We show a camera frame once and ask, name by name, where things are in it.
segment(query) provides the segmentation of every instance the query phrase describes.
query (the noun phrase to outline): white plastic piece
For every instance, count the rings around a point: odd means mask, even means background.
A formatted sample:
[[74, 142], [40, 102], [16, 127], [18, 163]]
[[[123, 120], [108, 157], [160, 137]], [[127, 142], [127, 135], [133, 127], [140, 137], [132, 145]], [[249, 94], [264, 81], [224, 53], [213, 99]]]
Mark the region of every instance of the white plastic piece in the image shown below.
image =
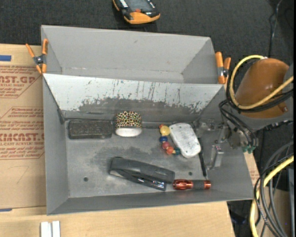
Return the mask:
[[60, 237], [60, 222], [53, 221], [40, 223], [40, 237]]
[[121, 127], [115, 130], [116, 134], [122, 137], [136, 137], [141, 134], [140, 127]]
[[185, 158], [191, 158], [201, 152], [201, 145], [193, 128], [187, 123], [176, 123], [170, 128], [170, 136], [174, 144], [180, 148]]

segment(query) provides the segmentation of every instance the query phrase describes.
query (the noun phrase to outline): orange clamp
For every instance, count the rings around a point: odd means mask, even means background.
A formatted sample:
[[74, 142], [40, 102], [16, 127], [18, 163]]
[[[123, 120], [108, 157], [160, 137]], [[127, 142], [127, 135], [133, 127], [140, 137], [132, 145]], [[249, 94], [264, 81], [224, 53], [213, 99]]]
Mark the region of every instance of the orange clamp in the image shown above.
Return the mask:
[[218, 75], [218, 83], [225, 84], [227, 82], [227, 76], [223, 74], [224, 71], [229, 70], [231, 58], [227, 57], [224, 61], [222, 59], [222, 53], [215, 53], [217, 69], [220, 72]]
[[36, 64], [36, 69], [40, 74], [46, 73], [46, 70], [47, 70], [47, 66], [44, 63], [45, 62], [44, 58], [45, 58], [45, 55], [47, 55], [47, 52], [48, 52], [48, 48], [47, 48], [48, 43], [49, 43], [48, 39], [43, 40], [42, 55], [41, 56], [35, 56], [32, 48], [30, 47], [30, 45], [25, 44], [26, 48], [28, 49], [28, 52], [29, 52], [30, 56], [34, 59], [35, 64]]

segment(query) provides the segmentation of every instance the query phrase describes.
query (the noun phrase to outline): yellow ball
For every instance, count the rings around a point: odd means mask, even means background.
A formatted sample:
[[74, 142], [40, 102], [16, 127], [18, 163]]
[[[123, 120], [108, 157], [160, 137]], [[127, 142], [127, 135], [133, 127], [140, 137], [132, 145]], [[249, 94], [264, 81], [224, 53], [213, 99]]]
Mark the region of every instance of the yellow ball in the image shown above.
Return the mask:
[[170, 134], [170, 128], [166, 125], [163, 125], [161, 128], [160, 128], [160, 133], [163, 135], [163, 136], [168, 136]]

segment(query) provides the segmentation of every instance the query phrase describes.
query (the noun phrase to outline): blue bead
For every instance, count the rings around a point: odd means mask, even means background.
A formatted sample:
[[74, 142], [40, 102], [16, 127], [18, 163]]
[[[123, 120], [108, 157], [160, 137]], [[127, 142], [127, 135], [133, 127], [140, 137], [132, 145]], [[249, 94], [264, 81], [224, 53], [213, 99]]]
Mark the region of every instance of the blue bead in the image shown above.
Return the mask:
[[168, 141], [168, 137], [167, 137], [167, 136], [161, 136], [161, 137], [159, 138], [159, 141], [160, 141], [161, 143], [163, 143], [163, 142], [165, 142], [165, 141]]
[[179, 148], [174, 148], [174, 150], [176, 151], [177, 156], [181, 153], [181, 150]]

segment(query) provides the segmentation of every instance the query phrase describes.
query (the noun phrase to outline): leopard print cup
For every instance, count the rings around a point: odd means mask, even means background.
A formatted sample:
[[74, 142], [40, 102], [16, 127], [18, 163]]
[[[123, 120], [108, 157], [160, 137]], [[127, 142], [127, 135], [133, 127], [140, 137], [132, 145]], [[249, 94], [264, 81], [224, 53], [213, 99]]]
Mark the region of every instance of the leopard print cup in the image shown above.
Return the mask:
[[134, 137], [142, 132], [142, 116], [133, 111], [124, 111], [115, 117], [115, 132], [122, 137]]

